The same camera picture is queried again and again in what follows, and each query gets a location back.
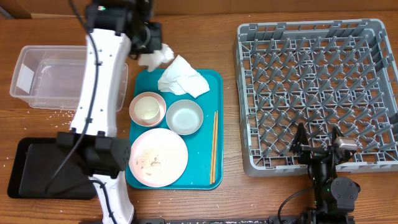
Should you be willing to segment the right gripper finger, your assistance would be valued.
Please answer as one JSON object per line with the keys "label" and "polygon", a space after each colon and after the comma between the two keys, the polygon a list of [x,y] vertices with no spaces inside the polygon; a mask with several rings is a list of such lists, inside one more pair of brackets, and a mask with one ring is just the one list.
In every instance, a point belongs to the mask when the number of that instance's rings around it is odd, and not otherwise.
{"label": "right gripper finger", "polygon": [[291,149],[301,149],[303,147],[309,147],[308,137],[306,129],[303,123],[300,123],[297,128],[295,137],[291,143]]}
{"label": "right gripper finger", "polygon": [[331,145],[332,146],[336,146],[337,145],[337,140],[339,140],[340,137],[343,137],[343,134],[340,131],[339,127],[334,125],[332,127],[332,132],[331,132]]}

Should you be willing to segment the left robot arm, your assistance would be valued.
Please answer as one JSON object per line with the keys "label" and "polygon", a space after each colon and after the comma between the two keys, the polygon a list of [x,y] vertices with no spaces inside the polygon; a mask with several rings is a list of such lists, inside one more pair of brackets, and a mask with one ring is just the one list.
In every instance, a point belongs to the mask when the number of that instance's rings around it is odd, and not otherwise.
{"label": "left robot arm", "polygon": [[92,1],[77,15],[86,32],[86,63],[78,108],[70,130],[59,132],[57,147],[87,175],[103,211],[103,223],[135,223],[125,171],[131,155],[127,139],[117,137],[116,103],[126,59],[162,47],[162,30],[152,22],[153,2]]}

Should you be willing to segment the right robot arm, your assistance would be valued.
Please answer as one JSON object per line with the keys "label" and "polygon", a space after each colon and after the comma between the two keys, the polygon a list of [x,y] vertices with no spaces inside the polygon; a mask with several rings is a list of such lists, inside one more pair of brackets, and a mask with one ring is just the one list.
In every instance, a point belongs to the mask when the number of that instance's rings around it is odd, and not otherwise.
{"label": "right robot arm", "polygon": [[298,125],[289,151],[300,156],[299,164],[307,166],[315,207],[303,212],[295,223],[354,223],[349,213],[354,211],[361,187],[347,177],[338,177],[336,167],[349,161],[357,148],[355,140],[343,136],[337,126],[332,129],[330,145],[311,147],[304,125]]}

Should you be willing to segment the grey bowl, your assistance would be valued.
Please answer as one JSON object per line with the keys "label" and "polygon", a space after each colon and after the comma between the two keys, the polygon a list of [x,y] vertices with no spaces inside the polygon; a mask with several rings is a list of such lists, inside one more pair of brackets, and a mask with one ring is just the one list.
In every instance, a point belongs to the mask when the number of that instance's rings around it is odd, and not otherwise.
{"label": "grey bowl", "polygon": [[170,130],[179,135],[193,134],[203,123],[203,111],[191,100],[178,100],[166,112],[166,123]]}

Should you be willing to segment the white cup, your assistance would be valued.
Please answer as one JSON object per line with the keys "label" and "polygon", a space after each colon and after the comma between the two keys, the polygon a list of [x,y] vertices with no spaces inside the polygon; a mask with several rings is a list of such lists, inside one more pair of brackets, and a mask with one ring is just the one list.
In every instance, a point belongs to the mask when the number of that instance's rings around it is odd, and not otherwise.
{"label": "white cup", "polygon": [[160,116],[160,104],[153,96],[143,96],[135,101],[134,114],[145,122],[153,122]]}

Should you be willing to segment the white napkin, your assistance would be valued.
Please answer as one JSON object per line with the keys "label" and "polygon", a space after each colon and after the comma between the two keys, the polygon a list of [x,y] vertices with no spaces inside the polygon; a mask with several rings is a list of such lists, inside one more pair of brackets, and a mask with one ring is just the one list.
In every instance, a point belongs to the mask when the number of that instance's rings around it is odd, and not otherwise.
{"label": "white napkin", "polygon": [[188,93],[194,98],[210,91],[207,80],[180,55],[165,69],[157,86],[161,92]]}
{"label": "white napkin", "polygon": [[155,50],[151,54],[142,54],[139,57],[138,64],[140,66],[146,66],[148,72],[153,72],[163,63],[169,63],[174,59],[173,50],[167,45],[162,43],[160,50]]}

